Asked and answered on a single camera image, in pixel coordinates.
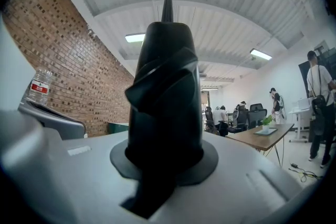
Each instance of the green plant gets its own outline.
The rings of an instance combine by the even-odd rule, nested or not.
[[[272,121],[272,115],[269,115],[268,117],[264,118],[264,120],[262,121],[263,125],[269,125]]]

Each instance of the potted plant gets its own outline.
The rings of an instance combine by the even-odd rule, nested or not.
[[[269,124],[272,122],[272,115],[269,115],[268,117],[264,118],[264,120],[262,121],[263,123],[263,127],[262,129],[265,131],[268,131],[269,129]]]

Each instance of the sneaker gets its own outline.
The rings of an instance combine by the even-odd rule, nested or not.
[[[328,155],[327,157],[324,157],[322,160],[322,164],[320,165],[321,168],[325,168],[325,166],[328,164],[328,162],[330,161],[331,157],[330,155]]]
[[[315,155],[315,156],[312,156],[312,155],[310,155],[310,157],[308,158],[308,161],[312,161],[313,159],[315,159],[317,157],[317,154]]]

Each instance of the white shirt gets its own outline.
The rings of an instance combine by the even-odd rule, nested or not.
[[[215,125],[219,124],[219,121],[226,121],[226,111],[224,109],[218,109],[212,112]]]
[[[319,67],[321,75],[321,85],[319,79]],[[328,84],[331,80],[332,80],[331,76],[324,66],[319,65],[313,66],[312,68],[309,69],[307,74],[307,84],[309,91],[312,91],[314,89],[315,95],[320,95],[320,87],[321,87],[321,95],[324,96],[325,101],[327,101],[328,93],[330,93],[327,105],[331,105],[334,102],[333,94],[332,92],[329,91],[328,88]]]

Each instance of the sticker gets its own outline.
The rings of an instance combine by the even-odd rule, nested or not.
[[[49,85],[37,80],[33,80],[30,89],[36,92],[48,93]]]

